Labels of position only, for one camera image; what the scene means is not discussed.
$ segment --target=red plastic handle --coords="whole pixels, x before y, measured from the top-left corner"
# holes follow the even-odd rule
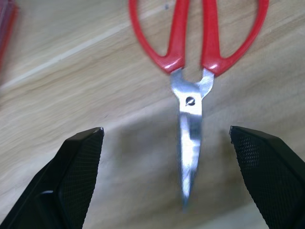
[[[201,66],[219,76],[232,67],[249,49],[264,23],[269,0],[258,0],[258,14],[254,26],[242,46],[230,57],[220,55],[216,0],[203,0],[203,50]]]
[[[203,0],[204,42],[201,63],[203,68],[218,76],[228,70],[244,55],[257,37],[268,11],[269,0],[258,1],[258,15],[254,27],[246,41],[232,56],[223,58],[220,55],[219,48],[217,2],[216,0]],[[190,0],[176,0],[169,47],[165,56],[160,56],[156,53],[147,42],[141,30],[137,13],[137,3],[138,0],[129,0],[129,13],[134,32],[144,50],[166,73],[171,73],[178,68],[183,68],[185,64],[185,39]]]

